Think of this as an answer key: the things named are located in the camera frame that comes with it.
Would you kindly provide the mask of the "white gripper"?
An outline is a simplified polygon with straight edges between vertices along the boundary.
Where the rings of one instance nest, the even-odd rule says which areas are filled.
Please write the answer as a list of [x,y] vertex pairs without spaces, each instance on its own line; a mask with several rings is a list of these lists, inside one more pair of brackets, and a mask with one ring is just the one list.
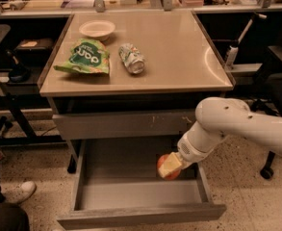
[[159,173],[162,178],[166,178],[176,170],[181,170],[189,167],[192,164],[204,160],[210,153],[211,149],[203,152],[197,149],[188,139],[188,134],[185,133],[177,143],[179,157],[176,153],[171,152],[159,168]]

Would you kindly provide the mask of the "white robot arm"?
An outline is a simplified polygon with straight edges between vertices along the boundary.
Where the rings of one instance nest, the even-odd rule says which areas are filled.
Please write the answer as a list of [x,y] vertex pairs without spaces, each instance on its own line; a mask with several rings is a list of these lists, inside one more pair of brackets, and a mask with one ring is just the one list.
[[177,151],[157,165],[159,175],[166,179],[204,160],[229,135],[259,143],[282,156],[282,116],[251,112],[240,99],[209,97],[196,106],[195,123],[178,141]]

